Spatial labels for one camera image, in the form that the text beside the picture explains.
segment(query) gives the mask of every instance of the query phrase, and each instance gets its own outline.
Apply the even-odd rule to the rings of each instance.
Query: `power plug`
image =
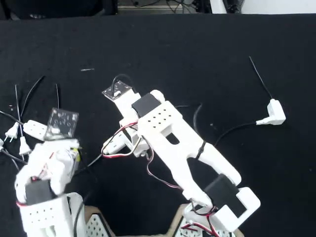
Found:
[[[7,140],[7,138],[11,138],[10,142],[12,142],[13,139],[18,138],[18,129],[19,129],[19,123],[15,122],[15,124],[10,128],[6,133],[5,133],[5,139],[4,141]]]
[[[282,105],[279,100],[271,99],[267,109],[269,117],[256,121],[257,125],[281,125],[286,120]]]
[[[31,137],[44,141],[47,126],[42,123],[29,120],[28,122],[24,123],[23,131]]]
[[[23,155],[27,155],[27,154],[31,153],[32,150],[29,147],[29,145],[26,143],[26,140],[25,140],[24,136],[20,137],[20,142],[21,142],[21,145],[20,145],[20,153],[19,153],[19,155],[23,156]]]

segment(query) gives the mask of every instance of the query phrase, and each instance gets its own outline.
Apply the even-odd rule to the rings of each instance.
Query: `perforated white plate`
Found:
[[[87,237],[110,237],[99,215],[93,214],[86,224]]]

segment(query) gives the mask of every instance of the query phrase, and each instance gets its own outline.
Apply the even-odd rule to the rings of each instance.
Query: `hole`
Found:
[[[173,133],[170,133],[168,136],[166,136],[166,139],[173,145],[177,145],[180,143],[178,138]]]

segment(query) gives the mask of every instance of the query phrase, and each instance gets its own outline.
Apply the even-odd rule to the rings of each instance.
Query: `white wall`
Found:
[[[316,13],[316,0],[244,0],[243,14]]]

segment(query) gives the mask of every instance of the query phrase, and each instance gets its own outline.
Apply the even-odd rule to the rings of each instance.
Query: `black fabric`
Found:
[[[142,95],[158,89],[174,105],[203,103],[197,125],[212,143],[233,126],[267,116],[269,97],[251,67],[251,55],[287,120],[236,131],[218,146],[240,172],[240,187],[250,187],[261,200],[241,230],[256,237],[307,235],[316,223],[315,21],[316,15],[166,15],[1,22],[0,108],[15,114],[14,84],[25,95],[46,75],[24,120],[47,123],[59,83],[62,109],[79,113],[76,137],[88,162],[121,119],[101,91],[115,75],[126,73]],[[192,125],[194,108],[179,110]],[[0,117],[1,134],[12,125]],[[34,140],[27,139],[33,147]],[[14,146],[19,142],[8,149],[17,154]],[[179,190],[148,176],[146,163],[128,157],[102,160],[92,168],[99,190],[87,204],[100,208],[117,235],[165,233],[186,202]],[[217,177],[198,160],[190,159],[189,165],[201,188]],[[173,182],[158,157],[151,169]],[[1,158],[0,233],[6,237],[23,233],[15,174],[12,162]],[[67,191],[85,196],[91,182],[88,173],[79,175]]]

